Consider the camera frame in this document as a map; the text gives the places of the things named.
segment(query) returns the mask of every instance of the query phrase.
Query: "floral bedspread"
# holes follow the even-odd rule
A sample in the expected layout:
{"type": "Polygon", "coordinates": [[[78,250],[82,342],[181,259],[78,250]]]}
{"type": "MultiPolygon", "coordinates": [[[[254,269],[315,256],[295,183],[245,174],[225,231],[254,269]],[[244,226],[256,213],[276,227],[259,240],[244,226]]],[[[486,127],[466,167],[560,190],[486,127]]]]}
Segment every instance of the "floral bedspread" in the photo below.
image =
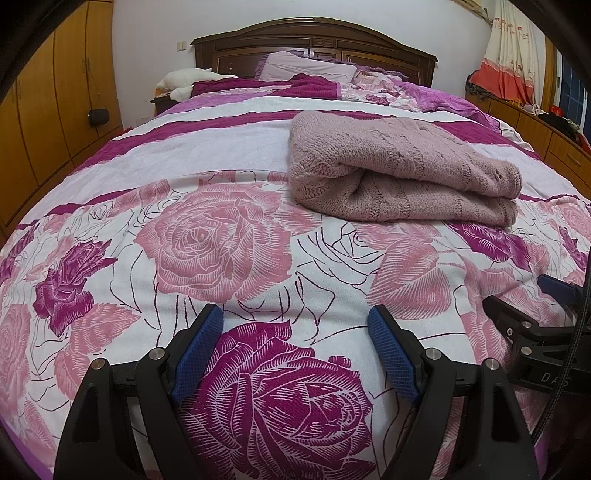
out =
{"type": "MultiPolygon", "coordinates": [[[[535,154],[483,129],[447,112],[257,97],[164,115],[108,143],[0,252],[0,417],[44,465],[38,474],[51,478],[94,358],[140,359],[215,302],[224,333],[180,408],[208,473],[377,480],[411,409],[368,336],[371,306],[386,304],[425,347],[451,359],[506,363],[508,345],[482,299],[497,295],[543,325],[566,325],[535,279],[583,282],[588,202],[535,154]],[[369,224],[306,210],[286,175],[289,126],[302,109],[425,116],[510,159],[524,175],[517,222],[504,231],[369,224]],[[207,166],[214,171],[200,173],[207,166]]],[[[531,427],[545,397],[517,397],[531,427]]],[[[456,400],[434,478],[446,473],[460,409],[456,400]]],[[[137,408],[132,414],[142,461],[158,478],[137,408]]]]}

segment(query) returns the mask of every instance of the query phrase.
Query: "wooden headboard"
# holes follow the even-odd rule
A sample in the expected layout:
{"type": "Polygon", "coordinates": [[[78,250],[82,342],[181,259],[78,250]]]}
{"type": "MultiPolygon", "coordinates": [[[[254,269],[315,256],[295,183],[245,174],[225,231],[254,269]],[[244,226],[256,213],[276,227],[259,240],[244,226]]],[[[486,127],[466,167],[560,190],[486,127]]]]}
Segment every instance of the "wooden headboard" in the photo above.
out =
{"type": "Polygon", "coordinates": [[[221,74],[252,78],[261,56],[301,50],[320,58],[397,70],[418,85],[431,86],[437,57],[407,47],[370,28],[332,18],[286,18],[234,32],[196,38],[195,65],[221,74]]]}

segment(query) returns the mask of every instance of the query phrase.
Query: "folded pink blanket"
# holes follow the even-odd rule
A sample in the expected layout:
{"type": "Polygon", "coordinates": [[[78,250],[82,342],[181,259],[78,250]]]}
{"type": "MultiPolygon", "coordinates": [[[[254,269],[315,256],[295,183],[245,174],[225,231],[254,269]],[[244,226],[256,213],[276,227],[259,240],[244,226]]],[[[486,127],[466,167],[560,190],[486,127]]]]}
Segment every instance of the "folded pink blanket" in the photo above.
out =
{"type": "Polygon", "coordinates": [[[445,130],[411,118],[302,112],[290,134],[295,198],[347,220],[515,222],[521,174],[445,130]]]}

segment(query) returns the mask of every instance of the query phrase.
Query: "orange curtain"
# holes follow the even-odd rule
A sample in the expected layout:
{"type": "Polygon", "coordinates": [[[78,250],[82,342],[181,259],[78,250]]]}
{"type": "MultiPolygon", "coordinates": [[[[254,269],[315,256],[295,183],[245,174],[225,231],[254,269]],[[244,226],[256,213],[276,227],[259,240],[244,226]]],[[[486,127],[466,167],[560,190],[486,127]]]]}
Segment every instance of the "orange curtain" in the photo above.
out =
{"type": "Polygon", "coordinates": [[[499,98],[533,104],[538,70],[533,24],[508,0],[497,0],[491,39],[470,81],[499,98]]]}

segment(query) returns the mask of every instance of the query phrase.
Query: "purple rose print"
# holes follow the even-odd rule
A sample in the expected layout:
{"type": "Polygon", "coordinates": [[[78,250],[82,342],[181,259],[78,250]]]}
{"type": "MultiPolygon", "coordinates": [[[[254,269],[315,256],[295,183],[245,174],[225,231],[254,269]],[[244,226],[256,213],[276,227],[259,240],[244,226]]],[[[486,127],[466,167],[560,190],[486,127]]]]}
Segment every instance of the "purple rose print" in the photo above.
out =
{"type": "Polygon", "coordinates": [[[90,292],[83,291],[84,285],[88,277],[117,261],[103,258],[110,244],[111,240],[73,246],[60,260],[57,270],[50,268],[47,278],[36,285],[33,308],[42,319],[49,318],[49,328],[57,336],[94,305],[90,292]]]}
{"type": "Polygon", "coordinates": [[[579,241],[576,238],[571,238],[569,232],[564,227],[559,227],[558,229],[560,236],[562,237],[562,243],[566,249],[566,251],[570,254],[574,262],[577,264],[581,270],[587,270],[587,260],[589,256],[582,252],[579,252],[577,248],[577,242],[579,241]]]}
{"type": "Polygon", "coordinates": [[[32,226],[27,233],[10,249],[8,256],[0,263],[0,286],[12,276],[14,270],[14,261],[17,259],[26,246],[33,240],[35,227],[32,226]]]}
{"type": "Polygon", "coordinates": [[[224,333],[181,420],[202,465],[219,480],[361,480],[375,464],[371,412],[351,361],[315,357],[287,340],[289,322],[247,323],[224,333]]]}
{"type": "Polygon", "coordinates": [[[512,259],[516,267],[531,271],[527,246],[517,235],[479,223],[448,222],[447,225],[464,239],[473,252],[485,254],[496,262],[512,259]]]}
{"type": "Polygon", "coordinates": [[[368,102],[375,103],[376,105],[390,105],[390,102],[388,102],[388,99],[385,97],[378,97],[375,95],[368,94],[365,96],[365,98],[368,102]]]}

